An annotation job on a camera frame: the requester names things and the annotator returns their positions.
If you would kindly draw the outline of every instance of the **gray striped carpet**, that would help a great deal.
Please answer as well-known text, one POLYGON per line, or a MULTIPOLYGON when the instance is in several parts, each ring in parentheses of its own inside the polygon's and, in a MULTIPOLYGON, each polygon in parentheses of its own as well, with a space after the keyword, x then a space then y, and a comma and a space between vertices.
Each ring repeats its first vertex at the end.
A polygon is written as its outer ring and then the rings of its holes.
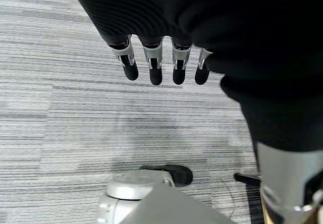
POLYGON ((112 177, 164 163, 193 170, 183 192, 251 223, 233 174, 255 174, 255 160, 221 75, 196 85, 194 48, 185 83, 175 85, 165 38, 164 80, 153 86, 132 41, 134 82, 77 0, 0 0, 0 223, 95 223, 112 177))

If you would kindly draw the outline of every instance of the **black wheel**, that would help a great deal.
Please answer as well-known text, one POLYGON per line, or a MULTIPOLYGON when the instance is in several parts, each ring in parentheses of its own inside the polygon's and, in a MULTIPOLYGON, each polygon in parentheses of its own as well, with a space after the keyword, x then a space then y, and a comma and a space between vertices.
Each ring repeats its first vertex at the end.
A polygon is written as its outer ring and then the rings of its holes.
POLYGON ((141 170, 167 171, 171 174, 176 187, 184 187, 192 183, 193 173, 185 166, 167 164, 163 166, 142 166, 141 170))

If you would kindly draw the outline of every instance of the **robotic hand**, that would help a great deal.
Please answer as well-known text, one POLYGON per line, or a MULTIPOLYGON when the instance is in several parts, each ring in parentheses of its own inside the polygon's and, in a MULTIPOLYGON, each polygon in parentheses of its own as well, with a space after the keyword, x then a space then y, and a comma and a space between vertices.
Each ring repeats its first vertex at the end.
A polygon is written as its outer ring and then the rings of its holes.
POLYGON ((181 84, 192 43, 195 81, 221 87, 247 120, 275 223, 301 223, 323 200, 323 0, 79 0, 128 79, 138 77, 130 35, 162 82, 162 39, 181 84))

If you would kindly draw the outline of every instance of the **black sleeve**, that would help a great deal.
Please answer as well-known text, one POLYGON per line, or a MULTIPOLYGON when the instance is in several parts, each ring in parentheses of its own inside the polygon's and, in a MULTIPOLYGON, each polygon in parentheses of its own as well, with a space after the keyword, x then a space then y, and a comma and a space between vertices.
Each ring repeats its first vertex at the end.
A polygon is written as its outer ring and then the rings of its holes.
POLYGON ((251 137, 323 149, 323 0, 164 0, 166 18, 214 54, 251 137))
POLYGON ((191 37, 254 142, 323 148, 323 0, 79 0, 100 34, 191 37))

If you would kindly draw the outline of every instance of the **black fingertip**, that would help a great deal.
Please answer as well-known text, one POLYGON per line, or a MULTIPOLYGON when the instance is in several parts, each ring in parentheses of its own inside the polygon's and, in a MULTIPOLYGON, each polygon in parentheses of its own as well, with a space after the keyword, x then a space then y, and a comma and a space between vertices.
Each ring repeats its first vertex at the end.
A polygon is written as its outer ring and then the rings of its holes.
POLYGON ((129 80, 134 81, 138 78, 139 73, 136 62, 132 66, 130 64, 126 64, 123 67, 123 71, 125 72, 125 75, 129 80))
POLYGON ((152 68, 149 69, 150 81, 153 85, 159 85, 163 81, 162 69, 152 68))
POLYGON ((207 79, 208 79, 208 75, 210 74, 210 71, 207 70, 206 65, 203 64, 203 68, 200 69, 199 67, 197 67, 196 69, 196 73, 195 73, 195 82, 198 85, 202 85, 205 84, 207 79))
POLYGON ((180 85, 185 80, 185 70, 179 69, 173 69, 173 82, 177 85, 180 85))

